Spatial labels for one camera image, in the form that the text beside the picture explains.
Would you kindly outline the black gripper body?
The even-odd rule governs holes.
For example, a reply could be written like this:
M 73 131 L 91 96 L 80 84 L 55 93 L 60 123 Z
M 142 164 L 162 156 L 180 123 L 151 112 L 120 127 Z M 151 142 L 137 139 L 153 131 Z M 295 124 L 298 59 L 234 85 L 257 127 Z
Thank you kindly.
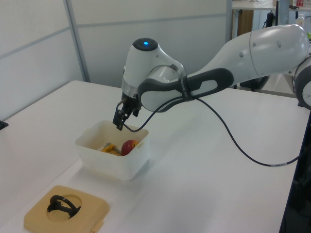
M 122 110 L 124 112 L 140 111 L 141 109 L 141 104 L 137 94 L 134 94 L 132 97 L 126 94 L 122 94 L 121 101 L 122 101 Z

